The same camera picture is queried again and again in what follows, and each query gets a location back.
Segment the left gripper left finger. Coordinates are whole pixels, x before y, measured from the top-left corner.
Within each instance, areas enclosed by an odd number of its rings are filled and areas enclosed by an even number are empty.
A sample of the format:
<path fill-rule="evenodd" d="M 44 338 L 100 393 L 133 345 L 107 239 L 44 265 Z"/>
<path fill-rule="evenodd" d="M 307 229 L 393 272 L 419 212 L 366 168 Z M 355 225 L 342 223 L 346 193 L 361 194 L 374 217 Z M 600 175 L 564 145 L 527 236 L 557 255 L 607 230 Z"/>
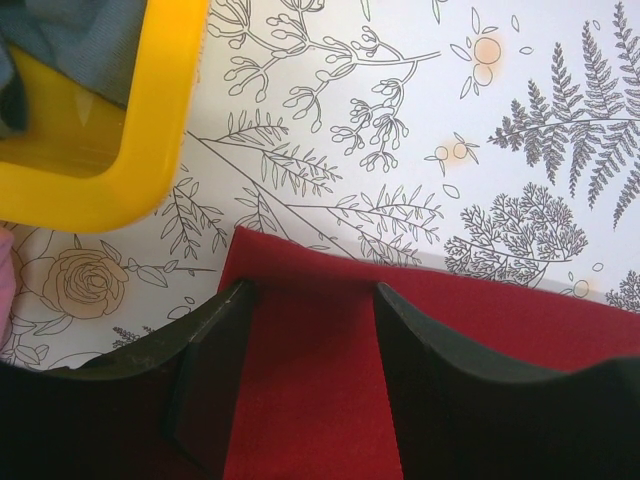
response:
<path fill-rule="evenodd" d="M 83 366 L 1 367 L 5 479 L 220 479 L 256 290 L 193 312 Z"/>

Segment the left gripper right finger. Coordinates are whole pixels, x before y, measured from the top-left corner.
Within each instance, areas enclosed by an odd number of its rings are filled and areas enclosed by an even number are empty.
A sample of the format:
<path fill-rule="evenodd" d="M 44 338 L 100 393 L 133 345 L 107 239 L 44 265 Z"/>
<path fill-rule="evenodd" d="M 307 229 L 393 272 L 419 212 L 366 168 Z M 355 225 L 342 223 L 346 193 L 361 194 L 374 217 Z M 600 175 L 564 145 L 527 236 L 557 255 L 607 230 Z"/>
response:
<path fill-rule="evenodd" d="M 492 350 L 390 286 L 374 294 L 377 340 L 407 479 L 635 479 L 639 361 L 574 373 Z"/>

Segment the red t shirt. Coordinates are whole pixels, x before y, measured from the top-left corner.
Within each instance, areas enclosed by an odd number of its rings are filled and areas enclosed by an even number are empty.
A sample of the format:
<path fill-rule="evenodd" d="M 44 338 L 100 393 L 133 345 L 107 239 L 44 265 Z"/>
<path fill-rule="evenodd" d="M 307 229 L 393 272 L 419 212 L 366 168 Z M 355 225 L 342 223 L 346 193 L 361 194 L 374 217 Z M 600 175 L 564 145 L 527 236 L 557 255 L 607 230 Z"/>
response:
<path fill-rule="evenodd" d="M 238 228 L 221 283 L 258 300 L 224 475 L 228 479 L 407 479 L 377 340 L 386 284 L 420 312 L 501 354 L 574 373 L 639 361 L 636 314 L 559 294 L 382 267 Z"/>

